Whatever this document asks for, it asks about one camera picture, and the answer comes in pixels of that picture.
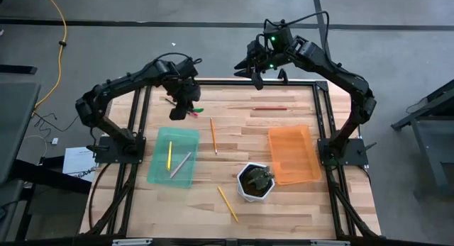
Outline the green translucent plastic tray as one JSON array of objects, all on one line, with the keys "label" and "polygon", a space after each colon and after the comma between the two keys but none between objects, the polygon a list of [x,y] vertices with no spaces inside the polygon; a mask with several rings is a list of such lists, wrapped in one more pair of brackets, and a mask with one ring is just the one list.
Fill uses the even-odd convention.
[{"label": "green translucent plastic tray", "polygon": [[[166,170],[169,141],[173,142],[172,167],[170,172]],[[153,148],[150,168],[148,170],[148,183],[183,189],[190,188],[192,186],[198,148],[198,130],[171,127],[160,128]],[[188,152],[192,152],[192,155],[171,179],[171,172],[185,158]]]}]

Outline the black support beam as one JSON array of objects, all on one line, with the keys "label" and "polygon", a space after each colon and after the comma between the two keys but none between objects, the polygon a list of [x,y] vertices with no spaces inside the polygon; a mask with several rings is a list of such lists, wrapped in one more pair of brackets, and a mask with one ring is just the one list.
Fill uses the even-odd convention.
[{"label": "black support beam", "polygon": [[33,184],[41,184],[56,189],[73,191],[79,194],[88,194],[92,183],[83,179],[56,172],[22,160],[16,160],[9,172],[9,179],[20,179]]}]

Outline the white paper sheet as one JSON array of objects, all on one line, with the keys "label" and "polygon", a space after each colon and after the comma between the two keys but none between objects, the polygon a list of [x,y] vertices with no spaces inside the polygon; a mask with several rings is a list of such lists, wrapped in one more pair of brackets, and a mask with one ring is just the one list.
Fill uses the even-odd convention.
[{"label": "white paper sheet", "polygon": [[65,149],[62,172],[78,179],[93,182],[94,172],[98,164],[94,154],[86,147],[71,147]]}]

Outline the black aluminium table frame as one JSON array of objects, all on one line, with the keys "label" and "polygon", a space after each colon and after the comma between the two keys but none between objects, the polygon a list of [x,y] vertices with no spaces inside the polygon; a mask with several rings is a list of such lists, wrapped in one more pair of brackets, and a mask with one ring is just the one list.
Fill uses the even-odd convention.
[{"label": "black aluminium table frame", "polygon": [[[199,81],[202,86],[250,86],[251,83],[247,81],[238,81],[238,80],[227,80],[227,79],[203,79]],[[326,82],[323,81],[300,81],[300,82],[290,82],[288,85],[280,84],[278,82],[265,82],[265,86],[301,86],[301,87],[310,87],[314,93],[314,103],[317,108],[317,121],[319,123],[319,129],[322,130],[323,119],[319,118],[320,103],[318,94],[316,95],[316,85],[317,84],[326,85]],[[99,231],[95,230],[81,233],[77,235],[72,235],[70,237],[59,237],[51,239],[42,239],[42,240],[22,240],[17,239],[14,242],[0,242],[0,246],[110,246],[113,240],[116,239],[125,239],[125,238],[141,238],[141,237],[128,237],[126,235],[126,228],[122,232],[115,234],[105,234],[100,235],[101,225],[106,225],[104,221],[108,218],[112,218],[112,213],[110,211],[117,209],[117,203],[112,203],[111,207],[106,213],[105,220],[99,223]],[[336,236],[336,239],[326,239],[326,238],[306,238],[306,239],[279,239],[279,238],[196,238],[196,237],[144,237],[152,238],[153,243],[151,246],[309,246],[312,240],[342,240],[350,242],[351,246],[447,246],[440,244],[430,244],[424,242],[412,242],[404,240],[391,240],[382,237],[381,235],[371,235],[366,237],[358,237],[356,235],[339,235]]]}]

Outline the green potted plant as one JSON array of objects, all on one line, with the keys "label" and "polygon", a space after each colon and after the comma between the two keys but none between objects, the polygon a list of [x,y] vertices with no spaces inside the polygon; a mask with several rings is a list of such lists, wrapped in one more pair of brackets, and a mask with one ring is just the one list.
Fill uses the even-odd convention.
[{"label": "green potted plant", "polygon": [[256,190],[264,189],[273,179],[274,174],[270,171],[270,167],[255,167],[252,168],[247,175],[247,185],[254,186]]}]

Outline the black flat bar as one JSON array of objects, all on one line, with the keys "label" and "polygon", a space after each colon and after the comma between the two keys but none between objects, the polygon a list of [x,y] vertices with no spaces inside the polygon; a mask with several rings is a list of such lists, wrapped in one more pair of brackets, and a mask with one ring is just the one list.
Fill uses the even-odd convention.
[{"label": "black flat bar", "polygon": [[24,65],[0,65],[0,73],[5,74],[35,74],[37,67]]}]

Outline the yellow pencil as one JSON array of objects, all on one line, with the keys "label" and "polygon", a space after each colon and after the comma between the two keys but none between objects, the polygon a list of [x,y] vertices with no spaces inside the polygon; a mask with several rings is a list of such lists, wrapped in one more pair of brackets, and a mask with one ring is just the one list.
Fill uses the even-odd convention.
[{"label": "yellow pencil", "polygon": [[237,217],[236,213],[234,212],[233,208],[231,207],[231,204],[229,203],[228,199],[226,198],[226,195],[224,194],[222,188],[220,186],[217,186],[217,190],[220,193],[223,201],[225,202],[225,204],[226,204],[228,210],[230,211],[231,215],[233,216],[234,220],[237,223],[239,223],[238,217]]}]

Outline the silver metal bracket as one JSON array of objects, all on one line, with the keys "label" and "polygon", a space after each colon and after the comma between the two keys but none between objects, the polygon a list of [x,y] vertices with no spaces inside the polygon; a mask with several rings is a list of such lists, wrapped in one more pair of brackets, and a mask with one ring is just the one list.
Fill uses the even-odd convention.
[{"label": "silver metal bracket", "polygon": [[342,240],[312,240],[311,246],[351,246],[350,242]]},{"label": "silver metal bracket", "polygon": [[152,238],[125,238],[113,240],[111,246],[151,246]]}]

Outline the lilac pen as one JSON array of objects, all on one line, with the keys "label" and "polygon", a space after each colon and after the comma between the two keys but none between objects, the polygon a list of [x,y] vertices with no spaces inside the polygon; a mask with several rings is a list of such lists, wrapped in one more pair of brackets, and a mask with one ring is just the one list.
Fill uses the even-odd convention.
[{"label": "lilac pen", "polygon": [[178,166],[171,172],[170,178],[172,179],[176,173],[182,168],[182,166],[185,164],[185,162],[190,158],[192,155],[192,152],[188,152],[185,158],[178,164]]}]

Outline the white faceted plant pot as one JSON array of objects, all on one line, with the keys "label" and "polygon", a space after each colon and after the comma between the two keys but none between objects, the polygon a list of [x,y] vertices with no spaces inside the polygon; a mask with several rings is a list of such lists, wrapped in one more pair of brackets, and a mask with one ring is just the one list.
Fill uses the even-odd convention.
[{"label": "white faceted plant pot", "polygon": [[261,190],[256,190],[254,186],[248,186],[246,179],[248,172],[255,167],[266,167],[267,165],[254,162],[247,163],[244,168],[237,174],[238,193],[248,202],[264,201],[267,195],[275,187],[274,179]]}]

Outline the orange translucent plastic tray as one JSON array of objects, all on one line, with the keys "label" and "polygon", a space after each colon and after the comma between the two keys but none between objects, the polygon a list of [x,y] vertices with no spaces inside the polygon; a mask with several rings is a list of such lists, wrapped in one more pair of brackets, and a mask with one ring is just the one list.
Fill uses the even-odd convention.
[{"label": "orange translucent plastic tray", "polygon": [[308,125],[268,130],[275,181],[281,185],[318,181],[321,168]]}]

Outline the dark grey desk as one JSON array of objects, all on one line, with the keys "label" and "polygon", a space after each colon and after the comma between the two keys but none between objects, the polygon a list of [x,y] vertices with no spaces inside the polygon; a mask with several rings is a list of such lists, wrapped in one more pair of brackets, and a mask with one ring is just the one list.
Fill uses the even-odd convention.
[{"label": "dark grey desk", "polygon": [[0,184],[8,180],[39,91],[37,83],[0,83]]}]

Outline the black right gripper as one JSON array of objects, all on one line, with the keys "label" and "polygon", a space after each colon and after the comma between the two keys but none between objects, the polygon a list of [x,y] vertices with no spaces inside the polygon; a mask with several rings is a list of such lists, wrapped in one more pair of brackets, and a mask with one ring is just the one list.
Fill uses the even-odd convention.
[{"label": "black right gripper", "polygon": [[253,60],[253,65],[252,65],[252,71],[250,69],[247,69],[251,67],[251,61],[248,58],[244,58],[242,61],[240,61],[235,67],[235,70],[240,70],[234,73],[236,77],[244,77],[251,79],[254,87],[257,90],[263,89],[263,79],[261,77],[261,74],[265,73],[268,69],[273,69],[274,68],[274,63],[270,61],[264,61],[264,62],[259,62],[256,60]]}]

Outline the orange pencil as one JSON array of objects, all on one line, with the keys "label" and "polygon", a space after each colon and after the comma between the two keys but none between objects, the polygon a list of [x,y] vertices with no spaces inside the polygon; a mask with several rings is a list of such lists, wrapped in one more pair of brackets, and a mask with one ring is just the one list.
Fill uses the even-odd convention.
[{"label": "orange pencil", "polygon": [[214,152],[215,152],[215,155],[217,155],[218,148],[217,148],[217,144],[216,144],[216,131],[215,131],[214,120],[212,117],[210,117],[210,126],[211,126],[211,134],[212,134],[212,140],[213,140],[213,145],[214,145]]}]

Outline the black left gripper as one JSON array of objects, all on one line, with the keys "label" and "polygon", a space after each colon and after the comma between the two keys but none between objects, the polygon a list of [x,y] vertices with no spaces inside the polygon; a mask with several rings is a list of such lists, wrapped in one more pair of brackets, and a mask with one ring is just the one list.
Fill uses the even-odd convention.
[{"label": "black left gripper", "polygon": [[194,107],[194,102],[198,102],[201,97],[201,88],[197,81],[186,79],[179,83],[178,90],[173,98],[177,103],[171,111],[169,118],[172,121],[184,120],[188,114],[188,109]]}]

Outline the dark grey metal stand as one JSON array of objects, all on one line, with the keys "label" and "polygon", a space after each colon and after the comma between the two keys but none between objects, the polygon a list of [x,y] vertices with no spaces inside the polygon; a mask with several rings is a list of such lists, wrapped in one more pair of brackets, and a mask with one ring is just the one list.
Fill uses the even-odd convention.
[{"label": "dark grey metal stand", "polygon": [[391,128],[411,126],[424,159],[429,163],[437,193],[454,196],[454,184],[444,171],[454,166],[454,79],[422,98],[423,106],[408,112]]}]

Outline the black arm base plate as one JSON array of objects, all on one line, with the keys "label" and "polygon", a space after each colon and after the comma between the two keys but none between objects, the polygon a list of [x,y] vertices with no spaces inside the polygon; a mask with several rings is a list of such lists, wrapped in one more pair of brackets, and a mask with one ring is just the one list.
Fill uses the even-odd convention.
[{"label": "black arm base plate", "polygon": [[95,162],[115,164],[139,164],[143,161],[146,138],[136,138],[135,149],[126,152],[119,143],[109,136],[100,138],[100,147],[96,151]]},{"label": "black arm base plate", "polygon": [[348,139],[345,143],[335,145],[328,138],[321,138],[317,142],[317,147],[320,163],[325,166],[369,164],[362,139]]}]

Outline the black floor tape strip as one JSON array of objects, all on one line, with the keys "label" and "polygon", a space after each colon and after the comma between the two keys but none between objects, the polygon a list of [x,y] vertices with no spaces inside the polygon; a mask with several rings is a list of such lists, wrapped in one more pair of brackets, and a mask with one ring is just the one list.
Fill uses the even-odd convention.
[{"label": "black floor tape strip", "polygon": [[321,39],[321,46],[324,52],[325,59],[327,61],[327,65],[331,68],[331,70],[334,71],[335,68],[331,60],[331,54],[328,45],[328,29],[330,25],[330,16],[327,11],[322,9],[321,0],[313,1],[316,12],[316,20],[319,28],[319,35]]},{"label": "black floor tape strip", "polygon": [[[0,18],[0,24],[27,26],[59,26],[61,20],[40,20],[23,18]],[[83,27],[163,27],[163,28],[262,28],[263,23],[215,23],[215,22],[157,22],[157,21],[66,21],[67,26]],[[435,25],[361,25],[331,24],[330,30],[396,30],[396,31],[451,31],[454,26]]]}]

